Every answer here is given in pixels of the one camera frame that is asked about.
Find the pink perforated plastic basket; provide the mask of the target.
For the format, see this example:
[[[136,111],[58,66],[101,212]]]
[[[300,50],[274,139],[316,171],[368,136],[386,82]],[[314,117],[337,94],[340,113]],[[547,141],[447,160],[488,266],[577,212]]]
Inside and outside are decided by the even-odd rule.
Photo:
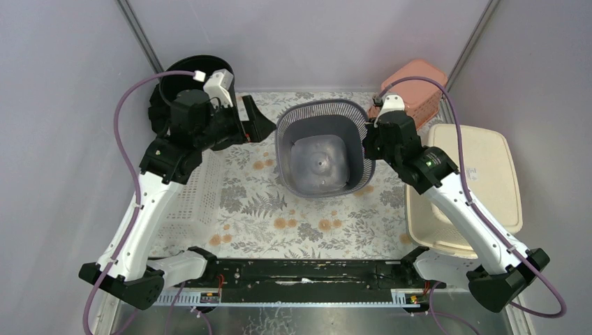
[[[411,76],[428,77],[443,87],[447,84],[447,75],[443,71],[424,59],[414,59],[389,76],[381,84],[380,89],[386,88],[395,80]],[[407,81],[395,85],[389,92],[403,98],[406,113],[414,119],[416,129],[421,128],[438,114],[442,93],[433,84],[419,80]]]

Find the grey ribbed waste bin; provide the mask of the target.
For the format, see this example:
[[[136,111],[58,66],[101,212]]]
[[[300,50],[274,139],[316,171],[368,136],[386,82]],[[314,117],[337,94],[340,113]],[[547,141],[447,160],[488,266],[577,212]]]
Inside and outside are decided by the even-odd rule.
[[[331,198],[365,187],[376,170],[364,156],[366,111],[336,98],[287,109],[275,132],[281,183],[301,198]]]

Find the white perforated plastic basket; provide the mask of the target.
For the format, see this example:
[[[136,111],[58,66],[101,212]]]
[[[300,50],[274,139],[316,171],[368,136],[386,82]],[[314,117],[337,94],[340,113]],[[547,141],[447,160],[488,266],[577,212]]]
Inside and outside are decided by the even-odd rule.
[[[215,231],[223,170],[222,154],[213,151],[203,154],[202,164],[171,200],[167,214],[161,217],[149,257],[164,258],[190,247],[206,247]]]

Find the cream plastic laundry basket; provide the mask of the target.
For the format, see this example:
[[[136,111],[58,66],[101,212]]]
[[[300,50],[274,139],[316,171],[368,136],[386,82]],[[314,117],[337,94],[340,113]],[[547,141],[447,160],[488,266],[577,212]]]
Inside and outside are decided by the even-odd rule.
[[[521,195],[514,161],[503,135],[473,126],[461,127],[468,187],[504,228],[523,227]],[[415,189],[406,187],[408,234],[421,246],[476,259],[477,255],[450,220]]]

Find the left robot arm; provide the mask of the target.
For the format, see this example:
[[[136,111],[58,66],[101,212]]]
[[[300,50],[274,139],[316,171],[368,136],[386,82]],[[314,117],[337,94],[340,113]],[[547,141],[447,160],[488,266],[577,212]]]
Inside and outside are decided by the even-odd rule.
[[[79,277],[93,286],[88,306],[102,290],[146,310],[166,288],[191,280],[207,287],[216,280],[216,256],[199,247],[157,260],[149,254],[163,217],[202,163],[204,151],[262,142],[276,130],[251,96],[242,101],[246,121],[231,98],[201,90],[177,94],[170,105],[170,134],[148,146],[140,172],[133,174],[135,192],[116,235],[98,261],[81,266]]]

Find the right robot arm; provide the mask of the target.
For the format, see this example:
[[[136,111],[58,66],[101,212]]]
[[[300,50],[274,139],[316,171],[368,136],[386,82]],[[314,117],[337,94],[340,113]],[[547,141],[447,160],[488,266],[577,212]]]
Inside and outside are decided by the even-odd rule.
[[[413,119],[405,112],[386,112],[364,127],[365,158],[385,161],[406,185],[444,213],[477,255],[470,260],[420,247],[400,269],[404,284],[454,285],[468,290],[487,310],[500,312],[549,264],[543,249],[521,243],[464,190],[454,161],[442,149],[422,145]]]

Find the black cloth in corner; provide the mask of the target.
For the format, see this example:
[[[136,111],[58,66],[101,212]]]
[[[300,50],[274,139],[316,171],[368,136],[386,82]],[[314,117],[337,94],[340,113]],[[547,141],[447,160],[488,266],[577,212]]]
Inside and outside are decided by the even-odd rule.
[[[165,137],[170,127],[171,102],[163,95],[161,85],[157,84],[149,98],[148,117],[151,129],[157,137]]]

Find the floral patterned table mat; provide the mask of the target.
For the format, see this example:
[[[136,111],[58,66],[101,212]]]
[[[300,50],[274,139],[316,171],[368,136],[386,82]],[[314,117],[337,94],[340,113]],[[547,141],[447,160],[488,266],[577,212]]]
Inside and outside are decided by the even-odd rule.
[[[214,152],[221,201],[204,249],[220,258],[399,259],[415,247],[404,184],[382,161],[364,188],[311,199],[281,183],[272,137]]]

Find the aluminium frame rail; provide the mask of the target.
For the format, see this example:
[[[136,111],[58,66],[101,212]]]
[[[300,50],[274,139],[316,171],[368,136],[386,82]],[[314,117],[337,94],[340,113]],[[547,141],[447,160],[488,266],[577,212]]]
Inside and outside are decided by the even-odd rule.
[[[495,274],[468,260],[436,264],[421,274],[415,266],[428,251],[417,248],[400,260],[300,260],[218,258],[191,248],[170,258],[146,259],[137,276],[117,262],[84,265],[81,279],[140,310],[154,305],[166,288],[187,283],[199,305],[229,306],[424,306],[421,293],[436,282],[469,291],[486,309],[499,312],[525,286],[513,265]]]

